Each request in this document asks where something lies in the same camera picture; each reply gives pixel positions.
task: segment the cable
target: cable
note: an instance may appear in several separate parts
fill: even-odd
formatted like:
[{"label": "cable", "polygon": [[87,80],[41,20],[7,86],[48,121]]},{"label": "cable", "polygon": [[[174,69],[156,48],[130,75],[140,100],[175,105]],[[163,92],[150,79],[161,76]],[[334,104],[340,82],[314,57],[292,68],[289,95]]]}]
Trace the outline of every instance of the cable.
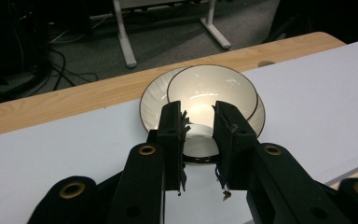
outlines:
[{"label": "cable", "polygon": [[[95,29],[97,28],[99,25],[101,25],[102,23],[104,23],[108,18],[109,16],[112,15],[112,11],[109,12],[108,14],[106,14],[106,16],[101,20],[99,21],[98,23],[96,23],[95,25],[92,26],[92,29]],[[70,40],[64,40],[64,41],[57,41],[58,39],[60,39],[61,37],[63,37],[64,35],[66,35],[67,33],[69,33],[71,30],[66,30],[64,32],[62,32],[60,35],[58,35],[57,37],[55,37],[54,39],[50,40],[49,41],[49,44],[68,44],[68,43],[72,43],[72,42],[75,42],[81,38],[83,38],[85,35],[80,35],[78,37],[75,37],[74,39],[70,39]]]},{"label": "cable", "polygon": [[32,91],[31,93],[28,94],[28,96],[33,96],[35,95],[38,91],[42,90],[43,87],[46,86],[46,84],[48,83],[48,81],[50,80],[51,76],[47,76],[47,78],[45,79],[45,81],[42,83],[42,85],[40,85],[39,88],[37,88],[35,91]]},{"label": "cable", "polygon": [[17,43],[19,43],[19,48],[20,48],[20,54],[21,54],[21,73],[24,73],[24,52],[22,51],[22,44],[20,42],[19,36],[17,35],[17,31],[16,29],[14,29],[14,27],[11,27],[13,32],[14,32],[14,36],[16,36],[17,39]]},{"label": "cable", "polygon": [[[90,82],[95,82],[95,81],[98,81],[99,79],[98,79],[98,75],[97,74],[95,74],[95,73],[91,73],[91,72],[88,72],[88,73],[74,73],[74,72],[72,72],[72,71],[69,71],[68,69],[66,69],[66,68],[64,68],[63,69],[65,72],[67,72],[69,75],[71,75],[71,76],[76,76],[76,77],[78,77],[78,78],[80,78],[80,79],[82,79],[82,80],[84,80],[84,81],[86,81],[86,82],[88,82],[88,83],[90,83]],[[82,76],[87,76],[87,75],[90,75],[90,76],[93,76],[94,78],[95,78],[95,80],[89,80],[89,79],[86,79],[86,78],[84,78],[84,77],[82,77]]]},{"label": "cable", "polygon": [[63,55],[61,52],[55,50],[55,49],[52,49],[52,48],[48,48],[49,50],[51,50],[52,52],[54,53],[57,53],[59,54],[61,57],[62,57],[62,70],[61,71],[58,71],[59,73],[59,76],[58,76],[58,80],[56,82],[56,84],[54,85],[54,91],[56,91],[58,89],[58,85],[60,84],[61,82],[61,78],[63,77],[63,71],[65,69],[65,66],[66,66],[66,59],[65,59],[65,55]]}]

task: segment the stacked bowl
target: stacked bowl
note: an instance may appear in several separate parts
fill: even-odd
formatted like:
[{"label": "stacked bowl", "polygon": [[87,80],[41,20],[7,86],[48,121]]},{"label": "stacked bowl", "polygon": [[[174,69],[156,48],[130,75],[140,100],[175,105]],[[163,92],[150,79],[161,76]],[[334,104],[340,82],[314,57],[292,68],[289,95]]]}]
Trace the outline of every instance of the stacked bowl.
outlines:
[{"label": "stacked bowl", "polygon": [[213,105],[223,101],[236,106],[258,135],[266,113],[254,85],[243,74],[230,68],[203,64],[173,69],[153,80],[140,102],[140,116],[147,132],[158,128],[161,108],[181,101],[181,110],[190,119],[186,134],[184,162],[214,164],[218,148],[213,140]]}]

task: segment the table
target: table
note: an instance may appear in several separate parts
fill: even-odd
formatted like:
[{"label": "table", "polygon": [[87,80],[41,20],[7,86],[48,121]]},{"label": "table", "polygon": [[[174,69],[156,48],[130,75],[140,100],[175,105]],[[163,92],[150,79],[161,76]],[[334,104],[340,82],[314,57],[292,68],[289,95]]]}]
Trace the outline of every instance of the table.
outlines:
[{"label": "table", "polygon": [[344,45],[326,33],[312,33],[2,103],[0,133],[139,99],[154,78],[177,67],[220,64],[247,71],[263,62],[279,63]]}]

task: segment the bowl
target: bowl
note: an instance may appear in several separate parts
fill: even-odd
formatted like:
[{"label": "bowl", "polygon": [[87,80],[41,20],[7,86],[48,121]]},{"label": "bowl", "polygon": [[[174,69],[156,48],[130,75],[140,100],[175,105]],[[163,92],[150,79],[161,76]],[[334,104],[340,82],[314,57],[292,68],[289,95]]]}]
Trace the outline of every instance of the bowl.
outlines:
[{"label": "bowl", "polygon": [[264,124],[266,123],[266,109],[264,107],[261,97],[257,95],[257,108],[251,118],[248,119],[248,123],[251,125],[257,137],[263,132]]},{"label": "bowl", "polygon": [[191,123],[213,127],[213,105],[224,101],[235,105],[246,119],[257,109],[258,96],[243,74],[220,65],[197,65],[176,74],[168,85],[168,101],[181,101]]},{"label": "bowl", "polygon": [[213,139],[213,128],[202,124],[189,124],[183,150],[183,162],[189,165],[216,164],[219,149]]},{"label": "bowl", "polygon": [[161,109],[168,103],[167,89],[171,79],[186,69],[187,67],[180,67],[168,71],[159,77],[155,78],[145,89],[139,104],[139,113],[142,123],[147,132],[158,128],[159,116]]}]

